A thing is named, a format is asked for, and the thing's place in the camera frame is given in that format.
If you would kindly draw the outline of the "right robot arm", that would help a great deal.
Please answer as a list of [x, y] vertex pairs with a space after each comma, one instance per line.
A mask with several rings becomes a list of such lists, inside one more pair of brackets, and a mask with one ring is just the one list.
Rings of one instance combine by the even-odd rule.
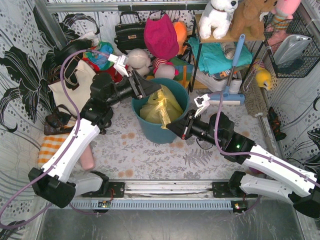
[[214, 114], [209, 122], [201, 121], [195, 110], [184, 118], [167, 124], [167, 129], [183, 140], [194, 136], [217, 147], [225, 159], [258, 170], [269, 178], [259, 178], [235, 171], [229, 182], [230, 192], [256, 194], [293, 205], [301, 214], [314, 219], [320, 216], [320, 176], [271, 154], [253, 140], [234, 131], [234, 123], [224, 114]]

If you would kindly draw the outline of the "yellow trash bag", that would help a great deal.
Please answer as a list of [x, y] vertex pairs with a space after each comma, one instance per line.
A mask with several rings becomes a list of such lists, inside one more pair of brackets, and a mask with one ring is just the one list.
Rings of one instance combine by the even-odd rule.
[[162, 129], [178, 119], [184, 112], [173, 93], [165, 85], [151, 94], [141, 107], [139, 116], [150, 123], [160, 124]]

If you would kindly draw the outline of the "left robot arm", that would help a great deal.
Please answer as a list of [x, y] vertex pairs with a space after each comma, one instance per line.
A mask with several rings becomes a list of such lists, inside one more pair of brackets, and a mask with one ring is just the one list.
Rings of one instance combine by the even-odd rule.
[[108, 73], [96, 74], [90, 97], [69, 136], [42, 168], [32, 168], [28, 174], [36, 195], [65, 208], [79, 195], [104, 197], [109, 193], [109, 178], [105, 174], [94, 170], [70, 178], [71, 172], [90, 142], [111, 126], [113, 105], [127, 98], [147, 98], [160, 89], [160, 84], [144, 79], [136, 70], [118, 83]]

